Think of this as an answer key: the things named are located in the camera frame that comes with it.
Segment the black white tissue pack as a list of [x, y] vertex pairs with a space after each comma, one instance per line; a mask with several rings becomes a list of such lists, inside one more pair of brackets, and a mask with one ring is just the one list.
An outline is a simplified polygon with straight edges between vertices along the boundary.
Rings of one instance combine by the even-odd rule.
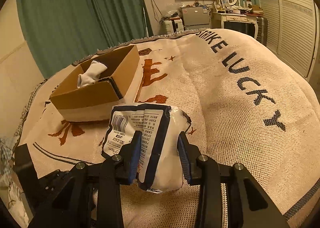
[[134, 103], [116, 105], [110, 115], [102, 156], [120, 153], [141, 132], [136, 175], [138, 187], [153, 193], [178, 190], [183, 185], [183, 171], [178, 155], [178, 136], [191, 126], [191, 118], [173, 105]]

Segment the white socks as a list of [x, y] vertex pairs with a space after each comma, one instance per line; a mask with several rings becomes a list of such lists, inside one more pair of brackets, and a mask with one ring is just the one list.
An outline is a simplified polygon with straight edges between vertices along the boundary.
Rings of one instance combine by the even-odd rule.
[[77, 88], [79, 89], [96, 82], [106, 70], [107, 66], [105, 64], [93, 60], [86, 72], [78, 75]]

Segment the checkered bed sheet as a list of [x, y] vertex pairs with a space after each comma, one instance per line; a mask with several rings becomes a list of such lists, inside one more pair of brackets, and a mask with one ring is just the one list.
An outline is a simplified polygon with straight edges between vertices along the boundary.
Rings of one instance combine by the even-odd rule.
[[15, 145], [18, 145], [19, 142], [20, 142], [22, 131], [23, 131], [23, 126], [24, 126], [24, 123], [25, 123], [25, 121], [27, 119], [27, 116], [28, 116], [30, 107], [31, 107], [31, 105], [33, 103], [33, 100], [35, 99], [35, 96], [36, 96], [37, 92], [39, 91], [39, 89], [41, 88], [41, 86], [43, 86], [47, 82], [47, 80], [48, 79], [45, 79], [42, 82], [40, 82], [35, 87], [35, 89], [30, 93], [28, 102], [24, 106], [24, 108], [22, 110], [22, 113], [21, 113], [20, 124], [18, 125], [18, 127], [17, 127], [17, 129], [16, 129], [16, 131], [14, 132], [14, 135], [13, 135], [14, 139], [16, 140], [16, 144]]

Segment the open cardboard box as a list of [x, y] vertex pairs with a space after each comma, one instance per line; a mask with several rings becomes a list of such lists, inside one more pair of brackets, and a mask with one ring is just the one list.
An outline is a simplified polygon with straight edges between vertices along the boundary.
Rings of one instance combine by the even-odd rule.
[[[78, 88], [78, 76], [88, 72], [93, 61], [107, 69], [95, 82]], [[129, 45], [80, 63], [52, 92], [50, 101], [67, 121], [107, 120], [115, 105], [134, 102], [142, 78], [138, 49]]]

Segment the dark suitcase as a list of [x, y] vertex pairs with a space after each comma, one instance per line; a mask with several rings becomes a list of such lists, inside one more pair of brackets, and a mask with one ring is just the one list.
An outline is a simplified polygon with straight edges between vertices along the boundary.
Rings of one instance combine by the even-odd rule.
[[257, 17], [258, 33], [257, 41], [264, 46], [267, 45], [268, 20], [264, 17]]

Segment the green curtain left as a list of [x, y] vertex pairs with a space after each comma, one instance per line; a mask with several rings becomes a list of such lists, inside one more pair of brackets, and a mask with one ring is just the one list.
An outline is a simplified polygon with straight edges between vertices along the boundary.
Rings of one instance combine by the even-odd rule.
[[17, 11], [45, 78], [97, 50], [153, 34], [144, 0], [17, 0]]

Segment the white drawer cabinet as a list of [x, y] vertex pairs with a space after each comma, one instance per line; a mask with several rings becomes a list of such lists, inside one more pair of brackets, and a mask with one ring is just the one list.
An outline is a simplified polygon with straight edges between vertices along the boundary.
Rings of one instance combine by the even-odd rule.
[[183, 20], [180, 17], [165, 19], [161, 23], [161, 34], [173, 34], [177, 32], [183, 32], [184, 25]]

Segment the white dressing table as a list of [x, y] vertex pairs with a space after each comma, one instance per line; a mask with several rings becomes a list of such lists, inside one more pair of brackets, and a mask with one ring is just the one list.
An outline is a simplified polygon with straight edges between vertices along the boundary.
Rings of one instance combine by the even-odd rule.
[[254, 39], [258, 36], [258, 23], [256, 17], [244, 14], [217, 13], [210, 15], [210, 28], [224, 28], [247, 34]]

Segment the white louvred wardrobe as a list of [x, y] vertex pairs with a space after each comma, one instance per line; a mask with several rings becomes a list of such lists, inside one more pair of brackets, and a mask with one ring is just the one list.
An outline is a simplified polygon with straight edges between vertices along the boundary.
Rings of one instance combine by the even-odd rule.
[[318, 12], [313, 0], [260, 0], [268, 20], [266, 46], [304, 78], [318, 48]]

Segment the grey mini fridge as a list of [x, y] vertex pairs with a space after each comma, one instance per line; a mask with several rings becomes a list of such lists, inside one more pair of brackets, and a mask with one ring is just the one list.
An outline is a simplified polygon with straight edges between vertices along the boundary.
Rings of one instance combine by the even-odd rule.
[[185, 30], [210, 28], [210, 16], [206, 6], [182, 7], [181, 11]]

